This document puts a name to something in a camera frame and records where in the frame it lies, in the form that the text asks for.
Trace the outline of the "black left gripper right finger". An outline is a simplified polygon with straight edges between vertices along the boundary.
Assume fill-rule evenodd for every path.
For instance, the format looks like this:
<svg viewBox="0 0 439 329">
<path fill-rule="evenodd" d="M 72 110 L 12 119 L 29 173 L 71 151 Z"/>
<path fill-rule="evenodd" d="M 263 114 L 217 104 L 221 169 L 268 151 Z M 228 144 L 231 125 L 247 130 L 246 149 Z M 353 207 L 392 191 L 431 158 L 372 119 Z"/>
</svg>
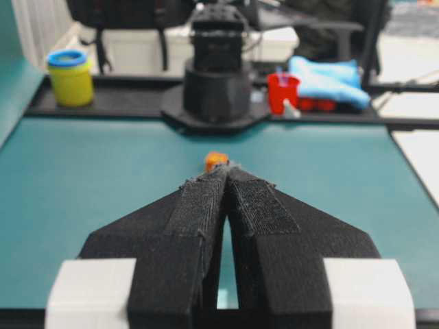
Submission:
<svg viewBox="0 0 439 329">
<path fill-rule="evenodd" d="M 234 168 L 227 194 L 239 305 L 270 328 L 414 328 L 394 259 L 364 231 Z"/>
</svg>

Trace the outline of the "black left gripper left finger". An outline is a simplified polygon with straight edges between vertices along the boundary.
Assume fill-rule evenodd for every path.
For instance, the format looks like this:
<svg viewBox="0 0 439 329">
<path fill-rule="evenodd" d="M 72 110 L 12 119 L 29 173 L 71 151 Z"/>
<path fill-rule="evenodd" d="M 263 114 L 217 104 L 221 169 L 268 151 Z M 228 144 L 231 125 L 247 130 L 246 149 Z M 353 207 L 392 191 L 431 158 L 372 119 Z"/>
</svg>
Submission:
<svg viewBox="0 0 439 329">
<path fill-rule="evenodd" d="M 191 328 L 216 306 L 226 178 L 214 169 L 90 233 L 61 264 L 45 327 Z"/>
</svg>

